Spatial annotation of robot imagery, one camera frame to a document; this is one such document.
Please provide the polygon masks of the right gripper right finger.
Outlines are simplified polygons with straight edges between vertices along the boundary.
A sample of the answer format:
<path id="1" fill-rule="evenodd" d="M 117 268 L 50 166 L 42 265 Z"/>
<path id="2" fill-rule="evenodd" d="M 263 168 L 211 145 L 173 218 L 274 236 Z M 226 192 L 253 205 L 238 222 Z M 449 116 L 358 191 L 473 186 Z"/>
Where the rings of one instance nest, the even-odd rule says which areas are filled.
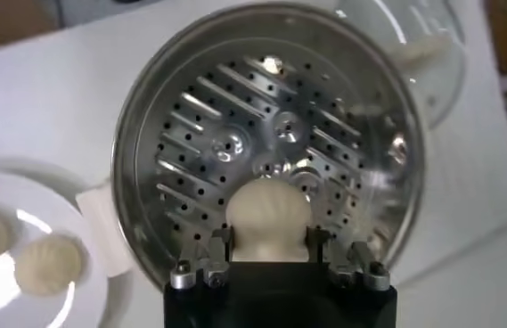
<path id="1" fill-rule="evenodd" d="M 387 291 L 390 273 L 375 259 L 366 242 L 352 242 L 345 249 L 322 228 L 307 228 L 305 237 L 309 261 L 324 265 L 333 284 L 340 288 L 357 285 L 370 291 Z"/>

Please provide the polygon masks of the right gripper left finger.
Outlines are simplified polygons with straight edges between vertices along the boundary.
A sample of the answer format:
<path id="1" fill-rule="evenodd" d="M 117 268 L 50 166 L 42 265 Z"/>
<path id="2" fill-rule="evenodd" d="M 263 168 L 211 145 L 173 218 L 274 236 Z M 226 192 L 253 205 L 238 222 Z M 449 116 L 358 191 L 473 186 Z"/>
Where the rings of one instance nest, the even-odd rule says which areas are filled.
<path id="1" fill-rule="evenodd" d="M 183 244 L 180 256 L 170 271 L 169 284 L 174 290 L 190 290 L 201 280 L 212 289 L 228 281 L 233 256 L 233 229 L 216 229 L 204 242 L 191 239 Z"/>

